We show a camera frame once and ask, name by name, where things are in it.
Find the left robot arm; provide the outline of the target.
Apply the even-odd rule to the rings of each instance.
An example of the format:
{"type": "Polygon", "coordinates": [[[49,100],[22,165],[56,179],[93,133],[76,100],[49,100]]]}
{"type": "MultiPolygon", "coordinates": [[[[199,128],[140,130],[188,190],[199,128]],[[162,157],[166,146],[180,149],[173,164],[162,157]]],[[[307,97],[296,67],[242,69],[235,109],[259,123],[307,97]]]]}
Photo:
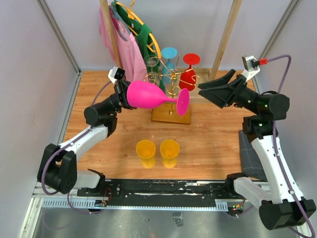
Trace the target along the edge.
{"type": "Polygon", "coordinates": [[[77,163],[85,153],[114,133],[117,114],[122,109],[133,109],[127,102],[130,82],[116,80],[113,85],[113,94],[84,110],[86,129],[66,142],[51,143],[44,149],[37,180],[45,194],[67,194],[72,189],[81,188],[88,188],[95,196],[105,193],[104,174],[95,170],[79,171],[77,163]]]}

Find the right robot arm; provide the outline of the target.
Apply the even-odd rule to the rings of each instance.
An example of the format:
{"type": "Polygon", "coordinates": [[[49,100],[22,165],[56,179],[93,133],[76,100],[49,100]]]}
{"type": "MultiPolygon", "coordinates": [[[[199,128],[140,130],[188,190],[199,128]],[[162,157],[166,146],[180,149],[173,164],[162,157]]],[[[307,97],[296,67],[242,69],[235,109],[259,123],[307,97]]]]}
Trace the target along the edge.
{"type": "Polygon", "coordinates": [[[259,211],[268,230],[307,225],[311,237],[316,236],[309,221],[316,211],[315,202],[306,199],[294,181],[284,158],[275,122],[286,118],[290,100],[283,94],[267,91],[259,94],[247,86],[259,69],[244,70],[234,80],[235,70],[223,77],[199,84],[199,95],[219,108],[245,108],[254,113],[243,120],[243,132],[263,167],[270,191],[266,192],[243,173],[231,174],[225,180],[224,192],[229,198],[246,198],[259,211]]]}

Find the blue plastic goblet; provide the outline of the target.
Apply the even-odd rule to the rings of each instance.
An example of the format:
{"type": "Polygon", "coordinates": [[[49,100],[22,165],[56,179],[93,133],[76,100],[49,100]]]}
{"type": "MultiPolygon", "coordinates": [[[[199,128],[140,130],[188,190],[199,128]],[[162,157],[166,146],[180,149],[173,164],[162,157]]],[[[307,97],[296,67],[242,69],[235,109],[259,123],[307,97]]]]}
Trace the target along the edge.
{"type": "Polygon", "coordinates": [[[165,66],[162,67],[163,76],[161,77],[163,83],[167,85],[170,83],[171,72],[175,69],[175,64],[171,60],[178,55],[178,51],[173,47],[166,47],[162,49],[161,55],[167,59],[165,66]]]}

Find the clear wine glass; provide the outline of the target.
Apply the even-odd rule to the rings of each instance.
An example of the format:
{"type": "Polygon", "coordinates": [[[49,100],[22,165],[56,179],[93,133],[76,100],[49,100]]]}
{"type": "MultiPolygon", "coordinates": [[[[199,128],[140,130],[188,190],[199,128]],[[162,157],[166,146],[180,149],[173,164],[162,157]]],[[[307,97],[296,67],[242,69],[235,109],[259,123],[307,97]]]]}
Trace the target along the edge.
{"type": "Polygon", "coordinates": [[[144,62],[148,70],[146,79],[149,83],[159,86],[159,75],[154,71],[155,67],[158,65],[159,59],[155,56],[148,55],[144,58],[144,62]]]}

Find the red plastic cup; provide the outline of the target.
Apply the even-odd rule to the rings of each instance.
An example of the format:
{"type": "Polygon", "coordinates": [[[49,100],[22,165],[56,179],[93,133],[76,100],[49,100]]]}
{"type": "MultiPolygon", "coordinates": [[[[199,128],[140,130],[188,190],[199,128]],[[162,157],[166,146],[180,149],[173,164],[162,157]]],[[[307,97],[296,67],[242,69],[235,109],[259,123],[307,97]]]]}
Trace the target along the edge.
{"type": "Polygon", "coordinates": [[[200,63],[200,57],[195,53],[188,53],[183,57],[183,61],[188,64],[188,68],[181,74],[179,87],[181,89],[186,88],[188,91],[193,91],[196,86],[196,73],[193,70],[193,65],[200,63]]]}

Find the magenta plastic goblet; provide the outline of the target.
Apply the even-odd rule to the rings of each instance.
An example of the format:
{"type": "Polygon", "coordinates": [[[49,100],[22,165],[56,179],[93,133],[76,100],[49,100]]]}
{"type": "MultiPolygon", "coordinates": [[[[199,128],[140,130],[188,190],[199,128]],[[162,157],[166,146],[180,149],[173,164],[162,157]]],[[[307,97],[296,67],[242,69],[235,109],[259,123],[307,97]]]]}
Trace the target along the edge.
{"type": "Polygon", "coordinates": [[[166,102],[175,102],[177,113],[183,116],[189,107],[190,94],[185,88],[180,91],[177,99],[173,99],[166,96],[154,84],[144,81],[133,81],[127,89],[127,101],[130,106],[142,109],[153,109],[166,102]]]}

